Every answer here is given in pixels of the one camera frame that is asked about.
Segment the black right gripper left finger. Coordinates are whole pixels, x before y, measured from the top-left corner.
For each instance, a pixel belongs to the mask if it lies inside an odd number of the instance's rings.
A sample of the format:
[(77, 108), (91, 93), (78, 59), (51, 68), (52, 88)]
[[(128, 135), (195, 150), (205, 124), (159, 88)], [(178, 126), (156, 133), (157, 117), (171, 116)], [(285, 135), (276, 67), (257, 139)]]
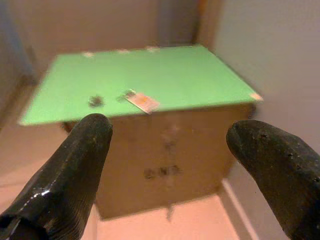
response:
[(81, 239), (112, 135), (105, 115), (93, 113), (81, 119), (0, 215), (1, 239)]

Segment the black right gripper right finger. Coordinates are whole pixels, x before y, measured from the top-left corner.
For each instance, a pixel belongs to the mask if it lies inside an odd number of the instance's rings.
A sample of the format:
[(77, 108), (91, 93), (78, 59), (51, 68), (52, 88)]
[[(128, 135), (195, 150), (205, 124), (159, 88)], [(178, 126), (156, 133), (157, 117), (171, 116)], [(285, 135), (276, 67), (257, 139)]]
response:
[(320, 238), (320, 156), (300, 137), (259, 120), (226, 133), (236, 160), (252, 176), (291, 240)]

